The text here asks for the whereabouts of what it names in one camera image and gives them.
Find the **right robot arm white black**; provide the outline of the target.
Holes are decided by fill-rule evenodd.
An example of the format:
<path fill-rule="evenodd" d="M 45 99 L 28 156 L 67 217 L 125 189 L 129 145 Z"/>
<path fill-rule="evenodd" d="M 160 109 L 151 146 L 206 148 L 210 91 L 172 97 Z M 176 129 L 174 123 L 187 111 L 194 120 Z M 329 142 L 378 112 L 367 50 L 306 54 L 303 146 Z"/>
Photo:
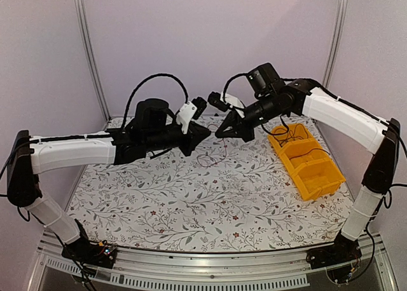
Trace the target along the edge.
<path fill-rule="evenodd" d="M 234 75 L 227 83 L 241 77 L 248 80 L 256 101 L 243 105 L 237 97 L 227 93 L 227 86 L 220 93 L 212 92 L 209 104 L 227 112 L 216 137 L 240 138 L 248 142 L 254 139 L 255 127 L 277 116 L 295 114 L 334 128 L 372 154 L 359 194 L 341 228 L 339 238 L 342 239 L 329 248 L 329 258 L 342 263 L 354 251 L 351 241 L 357 240 L 366 230 L 393 184 L 399 150 L 405 146 L 401 142 L 399 122 L 396 119 L 386 121 L 365 111 L 332 94 L 314 79 L 284 79 L 270 63 Z"/>

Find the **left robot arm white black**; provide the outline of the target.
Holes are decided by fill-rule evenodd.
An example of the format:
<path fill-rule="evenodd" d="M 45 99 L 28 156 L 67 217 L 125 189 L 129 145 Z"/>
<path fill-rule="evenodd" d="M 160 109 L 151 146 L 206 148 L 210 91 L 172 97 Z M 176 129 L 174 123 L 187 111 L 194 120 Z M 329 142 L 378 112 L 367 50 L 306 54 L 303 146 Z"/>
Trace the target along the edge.
<path fill-rule="evenodd" d="M 190 156 L 196 146 L 210 135 L 210 130 L 195 121 L 206 109 L 201 98 L 186 102 L 174 114 L 169 104 L 149 98 L 139 102 L 135 117 L 120 128 L 103 132 L 64 137 L 32 137 L 27 130 L 18 132 L 1 173 L 7 178 L 4 197 L 24 208 L 51 229 L 81 262 L 90 261 L 94 247 L 51 197 L 39 188 L 39 174 L 83 165 L 124 165 L 178 148 Z"/>

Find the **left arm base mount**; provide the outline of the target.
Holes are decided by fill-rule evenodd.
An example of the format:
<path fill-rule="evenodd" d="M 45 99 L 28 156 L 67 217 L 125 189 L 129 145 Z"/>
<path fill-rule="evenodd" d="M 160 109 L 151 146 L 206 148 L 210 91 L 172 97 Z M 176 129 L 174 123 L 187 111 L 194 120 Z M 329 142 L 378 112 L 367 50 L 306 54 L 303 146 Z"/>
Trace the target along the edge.
<path fill-rule="evenodd" d="M 116 261 L 117 245 L 109 244 L 107 241 L 92 243 L 80 238 L 73 243 L 65 244 L 62 256 L 76 262 L 112 269 Z"/>

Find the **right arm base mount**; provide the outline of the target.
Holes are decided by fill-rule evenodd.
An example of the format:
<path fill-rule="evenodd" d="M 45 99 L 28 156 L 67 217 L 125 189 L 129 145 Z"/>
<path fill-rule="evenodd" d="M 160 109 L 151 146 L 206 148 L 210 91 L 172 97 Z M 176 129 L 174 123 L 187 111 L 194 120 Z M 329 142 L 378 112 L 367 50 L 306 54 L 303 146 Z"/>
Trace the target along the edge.
<path fill-rule="evenodd" d="M 307 251 L 306 261 L 312 269 L 327 269 L 328 278 L 335 284 L 348 283 L 361 265 L 362 253 L 357 240 L 341 236 L 325 247 Z"/>

